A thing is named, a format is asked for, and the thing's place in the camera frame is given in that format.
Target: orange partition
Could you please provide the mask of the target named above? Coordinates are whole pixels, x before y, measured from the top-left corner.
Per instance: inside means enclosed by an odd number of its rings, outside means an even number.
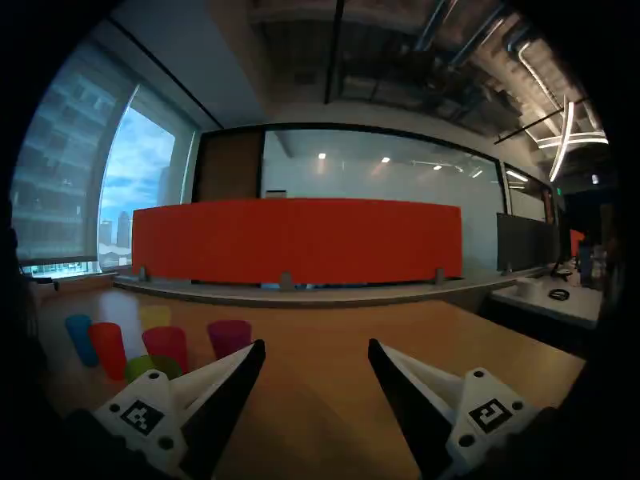
[[[462,273],[456,206],[345,198],[199,202],[134,212],[133,264],[224,283],[364,283]]]
[[[575,257],[578,254],[580,242],[585,239],[585,235],[577,230],[569,230],[569,235],[571,236],[571,256]]]

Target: skyscraper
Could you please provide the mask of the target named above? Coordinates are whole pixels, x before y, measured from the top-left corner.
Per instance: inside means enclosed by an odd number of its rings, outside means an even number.
[[[131,227],[131,220],[129,220],[129,215],[127,212],[120,212],[120,216],[118,217],[118,234],[116,239],[116,246],[121,246],[124,248],[129,248],[129,232]]]
[[[102,220],[98,228],[98,243],[111,245],[111,220]]]
[[[99,191],[88,190],[92,179],[102,177],[94,158],[115,99],[80,64],[70,62],[60,70],[18,156],[11,199],[19,258],[86,256],[91,250],[86,212]],[[36,238],[32,231],[46,236]]]

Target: green cup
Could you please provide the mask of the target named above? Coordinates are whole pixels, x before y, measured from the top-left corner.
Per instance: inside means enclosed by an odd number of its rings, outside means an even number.
[[[153,355],[151,359],[155,365],[155,369],[163,372],[169,380],[173,380],[174,378],[178,378],[182,375],[180,364],[171,357]]]
[[[154,368],[154,362],[149,355],[143,355],[141,357],[129,360],[125,366],[126,381],[128,383],[132,383],[132,381],[138,378],[140,375]]]

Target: blue cup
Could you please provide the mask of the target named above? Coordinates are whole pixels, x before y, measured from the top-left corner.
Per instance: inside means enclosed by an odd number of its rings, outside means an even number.
[[[90,325],[91,318],[88,315],[71,315],[65,319],[66,331],[69,332],[82,363],[86,366],[97,366],[100,361],[89,339]]]

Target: wooden table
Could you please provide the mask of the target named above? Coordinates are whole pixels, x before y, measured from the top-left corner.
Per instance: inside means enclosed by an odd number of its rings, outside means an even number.
[[[138,308],[167,305],[187,336],[190,366],[214,360],[209,322],[241,318],[266,342],[262,372],[216,478],[406,478],[418,469],[367,360],[370,338],[463,374],[483,366],[537,406],[556,406],[583,361],[440,301],[349,309],[214,306],[106,289],[49,298],[40,314],[50,357],[48,395],[61,413],[93,409],[123,383],[80,365],[69,314],[122,327],[128,355],[143,353]]]

